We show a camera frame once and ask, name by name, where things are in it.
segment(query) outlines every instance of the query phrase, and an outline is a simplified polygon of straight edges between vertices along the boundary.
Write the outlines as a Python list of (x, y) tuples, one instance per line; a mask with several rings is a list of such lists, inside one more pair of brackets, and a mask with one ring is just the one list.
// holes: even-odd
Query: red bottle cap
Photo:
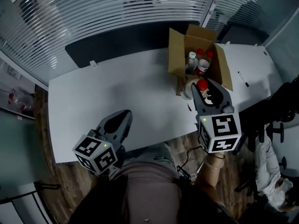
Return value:
[(205, 91), (207, 89), (207, 81), (206, 80), (199, 80), (196, 83), (196, 85), (200, 91)]
[(210, 50), (208, 50), (208, 51), (206, 52), (206, 56), (209, 57), (209, 58), (212, 58), (213, 55), (214, 55), (213, 52), (210, 51)]
[(198, 48), (198, 49), (196, 50), (196, 54), (198, 54), (198, 55), (202, 55), (202, 54), (204, 54), (204, 50)]

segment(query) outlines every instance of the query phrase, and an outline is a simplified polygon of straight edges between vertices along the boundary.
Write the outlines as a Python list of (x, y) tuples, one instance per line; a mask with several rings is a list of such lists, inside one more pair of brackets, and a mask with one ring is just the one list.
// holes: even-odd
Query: person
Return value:
[(224, 158), (208, 154), (191, 185), (179, 178), (167, 144), (127, 152), (121, 169), (93, 183), (69, 224), (235, 223), (215, 191)]
[(269, 204), (280, 212), (294, 211), (298, 200), (298, 190), (287, 178), (281, 177), (279, 163), (274, 153), (271, 139), (264, 132), (264, 142), (256, 138), (256, 189), (259, 195), (266, 195)]

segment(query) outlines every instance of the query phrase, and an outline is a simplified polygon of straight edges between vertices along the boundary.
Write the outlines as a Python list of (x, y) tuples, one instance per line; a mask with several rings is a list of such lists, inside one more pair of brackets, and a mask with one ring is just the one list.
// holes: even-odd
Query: pants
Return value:
[(257, 191), (267, 187), (273, 177), (280, 172), (276, 154), (272, 148), (272, 142), (265, 132), (264, 143), (256, 138), (256, 187)]
[(170, 149), (166, 143), (159, 143), (129, 151), (126, 153), (124, 165), (132, 161), (157, 161), (176, 172)]

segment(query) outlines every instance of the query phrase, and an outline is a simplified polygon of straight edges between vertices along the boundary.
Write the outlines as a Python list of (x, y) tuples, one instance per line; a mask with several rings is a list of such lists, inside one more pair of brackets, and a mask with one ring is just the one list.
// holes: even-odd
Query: bottle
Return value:
[(31, 95), (26, 95), (21, 91), (15, 91), (15, 89), (9, 94), (8, 103), (20, 112), (29, 112), (33, 110), (33, 97)]
[(193, 79), (187, 81), (185, 86), (183, 87), (181, 91), (181, 97), (185, 100), (190, 100), (194, 99), (193, 93), (191, 90), (192, 84), (196, 84), (202, 94), (202, 96), (205, 98), (206, 97), (206, 91), (207, 91), (207, 81), (203, 79)]
[(202, 55), (204, 54), (204, 50), (201, 48), (198, 48), (196, 50), (196, 59), (200, 60), (202, 58)]
[(207, 60), (201, 59), (194, 70), (194, 75), (199, 77), (203, 76), (207, 69), (209, 68), (210, 64)]
[(209, 64), (212, 63), (212, 58), (213, 58), (213, 52), (211, 50), (206, 51), (206, 53), (202, 56), (202, 59), (206, 60), (209, 62)]
[(195, 52), (191, 51), (189, 53), (188, 62), (186, 63), (185, 70), (186, 74), (192, 74), (194, 68), (196, 67), (198, 60), (196, 59)]
[(207, 96), (207, 81), (206, 80), (199, 80), (197, 83), (196, 83), (197, 87), (199, 88), (203, 98), (206, 98)]

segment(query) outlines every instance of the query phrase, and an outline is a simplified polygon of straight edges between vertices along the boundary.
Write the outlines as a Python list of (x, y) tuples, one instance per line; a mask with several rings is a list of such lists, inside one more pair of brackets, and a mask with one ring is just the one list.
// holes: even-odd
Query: cable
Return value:
[(2, 89), (0, 89), (0, 91), (1, 91), (1, 92), (5, 92), (5, 93), (9, 93), (9, 94), (11, 93), (11, 92), (9, 92), (9, 91), (5, 91), (5, 90), (2, 90)]
[(195, 177), (196, 177), (196, 175), (197, 175), (196, 173), (191, 173), (191, 174), (190, 174), (190, 177), (191, 177), (191, 175), (192, 175), (192, 174), (194, 174), (194, 175), (195, 175)]
[(205, 148), (202, 148), (208, 155), (211, 155), (211, 156), (214, 156), (215, 158), (218, 158), (218, 159), (225, 159), (225, 156), (223, 156), (223, 158), (221, 158), (221, 157), (218, 157), (218, 156), (216, 156), (216, 155), (214, 155), (214, 154), (211, 154), (211, 153), (209, 153)]
[(182, 165), (182, 167), (185, 166), (186, 163), (189, 161), (189, 154), (190, 154), (193, 150), (198, 149), (198, 148), (200, 148), (200, 147), (202, 147), (202, 146), (193, 147), (193, 148), (189, 148), (189, 149), (188, 149), (188, 151), (187, 151), (187, 160), (186, 160), (186, 162)]

